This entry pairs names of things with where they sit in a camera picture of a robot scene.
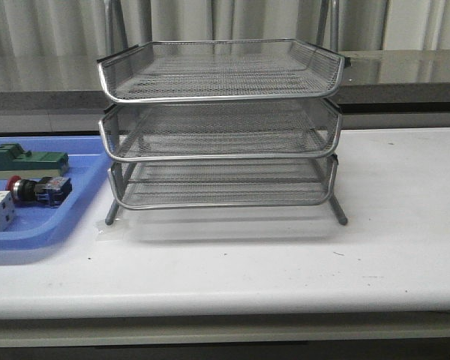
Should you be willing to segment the silver mesh tray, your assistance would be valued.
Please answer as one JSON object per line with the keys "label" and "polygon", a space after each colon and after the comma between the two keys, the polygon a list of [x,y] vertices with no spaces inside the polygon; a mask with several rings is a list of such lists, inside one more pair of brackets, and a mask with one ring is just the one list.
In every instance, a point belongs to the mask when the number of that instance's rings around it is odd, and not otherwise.
{"label": "silver mesh tray", "polygon": [[320,99],[115,105],[99,122],[120,162],[324,158],[341,127],[340,110]]}
{"label": "silver mesh tray", "polygon": [[117,104],[327,98],[347,58],[294,39],[152,41],[97,62]]}
{"label": "silver mesh tray", "polygon": [[114,163],[115,201],[130,210],[316,206],[333,194],[336,155]]}

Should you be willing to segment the silver metal rack frame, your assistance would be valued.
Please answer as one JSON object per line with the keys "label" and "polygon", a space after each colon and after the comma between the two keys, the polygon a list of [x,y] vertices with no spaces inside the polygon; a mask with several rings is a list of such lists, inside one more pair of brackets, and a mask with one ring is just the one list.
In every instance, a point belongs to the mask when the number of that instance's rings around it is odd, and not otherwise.
{"label": "silver metal rack frame", "polygon": [[[324,31],[326,29],[329,29],[330,32],[331,32],[330,36],[329,36],[331,42],[332,43],[336,43],[337,42],[337,40],[338,40],[338,20],[339,20],[338,6],[339,6],[339,4],[338,4],[337,1],[323,1],[322,2],[321,6],[320,6],[319,25],[318,25],[318,32],[317,32],[317,36],[316,36],[317,42],[314,43],[314,45],[317,45],[319,47],[324,48],[323,44],[322,44],[322,41],[323,41],[323,38],[325,36]],[[331,50],[333,52],[338,53],[338,51],[336,50],[335,47],[332,47],[332,48],[327,49],[327,50]],[[127,105],[151,105],[151,104],[189,104],[189,103],[198,103],[198,102],[264,101],[264,100],[278,100],[278,99],[310,99],[310,100],[320,99],[320,100],[327,100],[330,103],[334,104],[331,101],[330,97],[331,96],[329,96],[329,97],[272,98],[272,99],[256,99],[256,100],[194,101],[194,102],[184,102],[184,103],[115,103],[115,102],[112,101],[112,106],[111,107],[113,107],[115,105],[127,106]],[[334,153],[330,154],[329,156],[336,155],[335,150],[334,150]],[[274,158],[239,158],[239,159],[274,159]],[[198,159],[192,159],[192,160],[152,160],[152,161],[193,161],[193,160],[198,160]],[[135,162],[120,162],[120,161],[116,161],[116,160],[112,159],[112,165],[114,163],[135,163]],[[346,224],[347,223],[347,217],[344,214],[344,211],[341,208],[337,198],[335,197],[334,191],[333,191],[333,194],[331,195],[331,197],[325,203],[329,203],[330,204],[330,206],[331,206],[331,208],[332,208],[332,210],[334,212],[334,215],[335,215],[335,217],[337,218],[337,220],[338,220],[338,222],[340,224]],[[112,224],[113,223],[113,221],[115,220],[115,217],[116,217],[116,214],[117,214],[118,210],[121,209],[121,208],[125,209],[124,207],[120,206],[116,202],[115,197],[114,197],[112,206],[111,206],[111,208],[109,210],[108,215],[106,216],[106,223],[107,224]]]}

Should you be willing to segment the grey stone counter ledge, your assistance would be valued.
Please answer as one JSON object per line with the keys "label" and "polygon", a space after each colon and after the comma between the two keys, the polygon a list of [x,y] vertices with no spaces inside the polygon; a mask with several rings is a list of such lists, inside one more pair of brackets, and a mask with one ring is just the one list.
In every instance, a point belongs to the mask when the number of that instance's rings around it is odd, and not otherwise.
{"label": "grey stone counter ledge", "polygon": [[[450,112],[450,49],[346,52],[333,100],[348,113]],[[0,56],[0,111],[109,105],[95,58]]]}

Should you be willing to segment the clear tape strip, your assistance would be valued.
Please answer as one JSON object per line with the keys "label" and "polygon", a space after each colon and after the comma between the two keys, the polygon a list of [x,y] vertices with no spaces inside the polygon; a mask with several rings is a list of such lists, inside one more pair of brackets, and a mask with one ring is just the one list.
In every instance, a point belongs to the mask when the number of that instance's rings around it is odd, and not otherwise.
{"label": "clear tape strip", "polygon": [[97,230],[95,238],[97,242],[121,241],[130,230],[129,221],[120,218],[116,218],[110,225],[107,225],[104,220],[99,220],[94,224],[94,227]]}

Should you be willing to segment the blue plastic bin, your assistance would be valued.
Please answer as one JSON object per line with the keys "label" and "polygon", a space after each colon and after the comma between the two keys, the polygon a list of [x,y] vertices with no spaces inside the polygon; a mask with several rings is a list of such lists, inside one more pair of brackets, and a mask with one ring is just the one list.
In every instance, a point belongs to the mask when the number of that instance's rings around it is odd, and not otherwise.
{"label": "blue plastic bin", "polygon": [[0,232],[0,251],[45,248],[64,240],[77,225],[104,183],[110,159],[99,136],[9,136],[3,143],[19,143],[25,150],[65,152],[73,190],[57,208],[42,205],[16,206],[11,225]]}

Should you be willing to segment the green electrical component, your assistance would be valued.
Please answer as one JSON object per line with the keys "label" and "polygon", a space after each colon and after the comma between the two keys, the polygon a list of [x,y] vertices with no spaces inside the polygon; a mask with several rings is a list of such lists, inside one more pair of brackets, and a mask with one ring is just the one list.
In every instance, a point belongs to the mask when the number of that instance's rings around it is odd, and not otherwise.
{"label": "green electrical component", "polygon": [[0,145],[0,180],[12,176],[26,179],[63,176],[69,167],[66,152],[30,151],[16,142]]}

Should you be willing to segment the red emergency stop button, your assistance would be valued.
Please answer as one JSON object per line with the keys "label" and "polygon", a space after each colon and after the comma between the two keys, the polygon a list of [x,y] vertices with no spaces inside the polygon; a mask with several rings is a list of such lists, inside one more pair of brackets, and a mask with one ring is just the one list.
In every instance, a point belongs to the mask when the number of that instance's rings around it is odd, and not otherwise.
{"label": "red emergency stop button", "polygon": [[63,176],[47,176],[35,181],[14,175],[8,179],[5,189],[10,191],[14,202],[57,207],[67,199],[73,186],[71,179]]}

